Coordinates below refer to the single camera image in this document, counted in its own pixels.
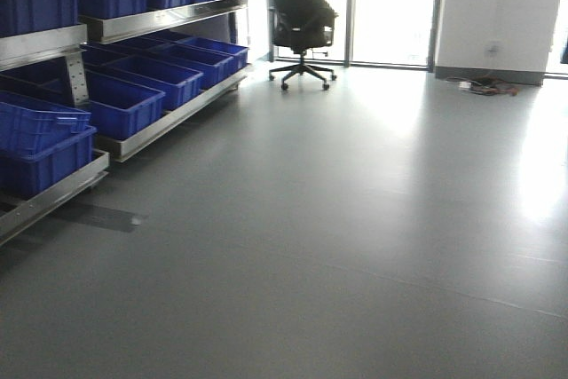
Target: wall baseboard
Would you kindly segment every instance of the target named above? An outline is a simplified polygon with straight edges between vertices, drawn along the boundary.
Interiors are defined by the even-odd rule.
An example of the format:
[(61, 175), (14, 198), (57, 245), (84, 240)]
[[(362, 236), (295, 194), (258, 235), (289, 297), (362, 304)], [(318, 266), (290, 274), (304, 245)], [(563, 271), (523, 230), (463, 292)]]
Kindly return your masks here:
[(542, 86), (545, 75), (545, 73), (535, 71), (490, 70), (486, 68), (460, 67), (434, 67), (434, 74), (437, 79), (446, 79), (448, 77), (475, 79), (476, 77), (490, 75), (500, 78), (505, 82), (530, 84), (533, 86)]

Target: white wall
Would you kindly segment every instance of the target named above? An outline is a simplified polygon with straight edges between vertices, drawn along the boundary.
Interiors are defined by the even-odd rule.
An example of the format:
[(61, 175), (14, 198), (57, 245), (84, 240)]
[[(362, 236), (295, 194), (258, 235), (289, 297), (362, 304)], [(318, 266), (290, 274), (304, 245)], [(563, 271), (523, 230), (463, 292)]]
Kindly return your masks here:
[(442, 0), (436, 66), (546, 71), (558, 2)]

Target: office chair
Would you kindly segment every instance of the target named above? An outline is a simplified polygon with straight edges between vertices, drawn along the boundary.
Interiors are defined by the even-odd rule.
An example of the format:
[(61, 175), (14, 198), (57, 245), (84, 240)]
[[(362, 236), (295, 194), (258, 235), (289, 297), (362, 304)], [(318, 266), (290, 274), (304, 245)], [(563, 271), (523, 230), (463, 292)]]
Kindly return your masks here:
[(293, 66), (270, 70), (270, 80), (274, 73), (288, 72), (282, 79), (282, 90), (288, 89), (286, 81), (294, 75), (308, 73), (323, 81), (323, 89), (329, 89), (327, 79), (319, 72), (331, 74), (331, 80), (337, 79), (334, 70), (312, 66), (305, 63), (307, 50), (331, 46), (335, 31), (335, 11), (325, 0), (272, 0), (275, 20), (272, 26), (272, 43), (288, 47), (294, 54), (300, 55), (300, 62)]

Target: stainless steel shelf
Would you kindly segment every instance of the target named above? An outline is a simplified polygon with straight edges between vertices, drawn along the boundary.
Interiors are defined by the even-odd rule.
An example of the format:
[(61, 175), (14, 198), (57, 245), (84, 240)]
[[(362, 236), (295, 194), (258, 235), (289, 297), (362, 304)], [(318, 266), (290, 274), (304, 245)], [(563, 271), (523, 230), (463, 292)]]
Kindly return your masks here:
[(192, 99), (187, 104), (184, 104), (174, 111), (168, 112), (159, 121), (124, 141), (97, 136), (97, 148), (109, 152), (111, 157), (117, 162), (126, 162), (134, 154), (139, 153), (152, 144), (156, 139), (161, 138), (180, 123), (184, 122), (228, 91), (231, 91), (246, 77), (247, 69), (244, 68), (225, 79), (223, 82), (204, 91), (199, 97)]
[(89, 40), (98, 43), (114, 43), (135, 36), (147, 35), (235, 12), (247, 7), (248, 0), (214, 0), (202, 4), (189, 4), (178, 8), (128, 15), (111, 20), (81, 17), (89, 27)]
[(95, 150), (93, 162), (32, 199), (20, 201), (0, 193), (2, 205), (11, 207), (4, 214), (0, 211), (0, 246), (82, 191), (95, 186), (107, 175), (108, 166), (108, 153)]
[(86, 42), (84, 24), (0, 38), (0, 71), (76, 54)]

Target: chair base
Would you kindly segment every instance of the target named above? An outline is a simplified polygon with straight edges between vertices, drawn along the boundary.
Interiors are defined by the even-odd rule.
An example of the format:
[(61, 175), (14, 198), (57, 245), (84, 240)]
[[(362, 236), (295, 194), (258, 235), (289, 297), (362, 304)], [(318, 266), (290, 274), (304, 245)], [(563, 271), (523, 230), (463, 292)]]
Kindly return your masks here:
[(285, 75), (284, 78), (282, 79), (282, 89), (284, 91), (288, 89), (288, 84), (286, 83), (288, 79), (294, 77), (295, 75), (303, 75), (304, 73), (308, 73), (309, 75), (313, 75), (314, 77), (320, 79), (323, 82), (324, 91), (327, 91), (329, 89), (329, 84), (327, 83), (327, 79), (323, 75), (318, 73), (319, 71), (324, 73), (331, 73), (331, 80), (332, 81), (337, 80), (337, 75), (335, 75), (334, 70), (325, 67), (309, 66), (304, 62), (304, 55), (302, 56), (302, 58), (300, 58), (299, 64), (294, 64), (292, 66), (287, 66), (287, 67), (274, 68), (270, 70), (269, 71), (270, 80), (274, 80), (273, 73), (279, 73), (282, 71), (288, 71), (288, 74)]

